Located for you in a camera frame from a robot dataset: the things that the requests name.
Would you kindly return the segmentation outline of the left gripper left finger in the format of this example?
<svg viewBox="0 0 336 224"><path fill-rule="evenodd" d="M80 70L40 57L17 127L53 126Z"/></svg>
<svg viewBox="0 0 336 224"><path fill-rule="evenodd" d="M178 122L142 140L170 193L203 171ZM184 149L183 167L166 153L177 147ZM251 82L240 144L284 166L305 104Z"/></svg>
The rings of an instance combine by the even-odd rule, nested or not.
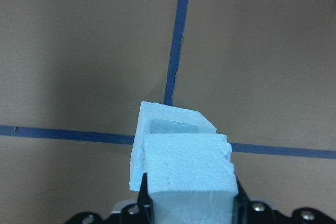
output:
<svg viewBox="0 0 336 224"><path fill-rule="evenodd" d="M80 212L67 220L68 224L151 224L152 223L152 199L148 194L147 173L142 176L141 186L136 203L124 206L103 219L94 212Z"/></svg>

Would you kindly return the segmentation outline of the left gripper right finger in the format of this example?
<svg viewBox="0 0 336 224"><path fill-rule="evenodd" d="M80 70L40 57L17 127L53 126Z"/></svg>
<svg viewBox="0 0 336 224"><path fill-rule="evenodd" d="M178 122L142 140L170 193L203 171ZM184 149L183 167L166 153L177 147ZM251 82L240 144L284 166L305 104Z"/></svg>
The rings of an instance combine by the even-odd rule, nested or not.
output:
<svg viewBox="0 0 336 224"><path fill-rule="evenodd" d="M311 207L297 208L290 215L264 200L252 200L238 178L238 194L234 197L232 224L335 224L335 219Z"/></svg>

